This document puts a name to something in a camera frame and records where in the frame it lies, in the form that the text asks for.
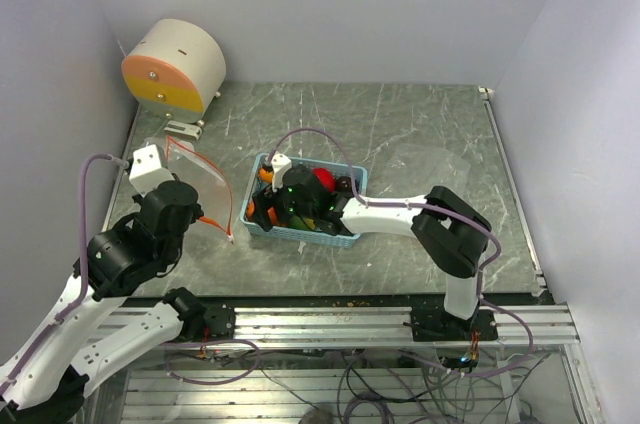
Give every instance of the white cylindrical device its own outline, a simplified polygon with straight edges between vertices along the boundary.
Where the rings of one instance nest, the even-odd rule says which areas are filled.
[[[122,75],[147,109],[185,123],[202,118],[227,73],[218,43],[189,22],[155,23],[122,61]]]

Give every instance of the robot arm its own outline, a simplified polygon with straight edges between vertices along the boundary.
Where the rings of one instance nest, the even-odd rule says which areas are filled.
[[[383,232],[417,238],[435,264],[446,273],[444,309],[448,316],[470,328],[478,308],[478,262],[487,248],[487,237],[471,226],[441,213],[422,209],[430,204],[475,221],[487,230],[489,222],[451,190],[436,186],[426,196],[402,199],[365,198],[328,191],[302,164],[276,154],[271,162],[272,185],[252,196],[254,221],[263,230],[273,227],[268,210],[279,222],[294,216],[312,219],[317,229],[331,235]]]
[[[87,343],[138,286],[177,265],[184,233],[203,215],[198,193],[174,179],[157,146],[134,153],[130,176],[140,193],[134,198],[140,210],[90,240],[84,300],[64,320],[58,318],[80,293],[76,262],[53,309],[22,349],[0,367],[0,397],[7,403],[0,411],[0,424],[66,423],[85,397],[132,360],[163,342],[191,340],[205,327],[205,307],[181,288],[136,322],[102,341]]]

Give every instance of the clear plastic sheet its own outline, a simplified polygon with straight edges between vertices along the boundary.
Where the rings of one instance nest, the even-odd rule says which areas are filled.
[[[145,139],[165,151],[169,171],[198,191],[198,202],[204,211],[201,222],[220,229],[233,241],[231,216],[233,197],[224,173],[211,160],[195,152],[193,146],[171,136]]]

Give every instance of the plastic basket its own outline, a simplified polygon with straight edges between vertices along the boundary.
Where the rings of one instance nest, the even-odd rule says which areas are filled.
[[[247,193],[242,201],[242,208],[240,209],[240,220],[247,227],[249,234],[264,237],[278,237],[280,239],[290,239],[293,241],[304,241],[313,244],[324,244],[326,246],[334,247],[351,247],[356,242],[356,239],[360,237],[360,234],[353,236],[330,236],[323,232],[303,231],[298,229],[289,229],[286,227],[275,227],[269,232],[264,232],[262,228],[255,222],[250,222],[247,219],[247,206],[253,193],[264,186],[264,183],[258,177],[258,170],[262,166],[262,161],[267,156],[267,153],[258,154],[256,162],[251,170],[251,176],[249,177],[249,185],[247,186]],[[318,161],[315,159],[302,159],[297,157],[288,156],[291,159],[293,165],[304,164],[311,169],[317,167],[323,167],[333,174],[333,177],[342,177],[349,175],[349,167],[346,164],[337,164],[335,162]],[[360,166],[353,166],[353,171],[356,177],[356,181],[359,183],[359,192],[364,194],[367,190],[367,170]]]

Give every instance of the table surface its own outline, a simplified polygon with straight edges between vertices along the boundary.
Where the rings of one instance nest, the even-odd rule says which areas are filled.
[[[191,226],[177,268],[142,285],[137,296],[161,296],[180,286],[218,296],[444,292],[444,274],[415,239],[369,234],[353,248],[339,249],[249,235],[239,209],[256,155],[298,126],[319,127],[338,137],[354,164],[369,171],[369,196],[424,195],[440,182],[461,191],[491,222],[503,247],[502,256],[487,268],[485,290],[539,290],[516,199],[477,87],[230,82],[221,92],[209,106],[195,148],[230,182],[235,244],[210,226]],[[129,154],[145,138],[163,136],[164,125],[164,119],[142,109]],[[294,135],[281,150],[344,162],[328,140],[310,133]],[[116,192],[110,225],[137,208],[126,177]]]

